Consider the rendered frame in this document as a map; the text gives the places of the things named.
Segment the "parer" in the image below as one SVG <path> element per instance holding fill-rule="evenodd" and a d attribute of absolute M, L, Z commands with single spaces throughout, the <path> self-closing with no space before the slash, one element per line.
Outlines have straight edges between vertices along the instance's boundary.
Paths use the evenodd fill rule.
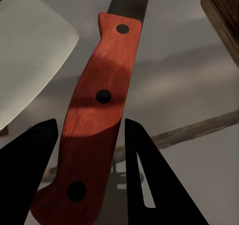
<path fill-rule="evenodd" d="M 54 181 L 36 192 L 40 225 L 93 225 L 104 201 L 148 0 L 112 0 L 70 100 Z"/>

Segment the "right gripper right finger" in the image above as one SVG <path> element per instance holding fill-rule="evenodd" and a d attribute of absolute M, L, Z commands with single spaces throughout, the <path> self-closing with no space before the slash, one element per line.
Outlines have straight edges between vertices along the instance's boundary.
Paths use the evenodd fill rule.
<path fill-rule="evenodd" d="M 145 128 L 125 119 L 128 225 L 209 225 Z M 155 208 L 144 205 L 138 152 Z"/>

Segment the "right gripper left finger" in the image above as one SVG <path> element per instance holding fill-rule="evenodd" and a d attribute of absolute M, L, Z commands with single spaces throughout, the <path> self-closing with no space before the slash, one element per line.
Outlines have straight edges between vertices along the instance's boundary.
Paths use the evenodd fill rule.
<path fill-rule="evenodd" d="M 24 225 L 57 139 L 53 118 L 0 149 L 0 225 Z"/>

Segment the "cutting board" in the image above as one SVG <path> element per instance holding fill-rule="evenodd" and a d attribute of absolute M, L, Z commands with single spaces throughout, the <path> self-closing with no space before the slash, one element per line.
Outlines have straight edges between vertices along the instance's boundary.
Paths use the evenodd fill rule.
<path fill-rule="evenodd" d="M 214 0 L 239 40 L 239 0 Z"/>

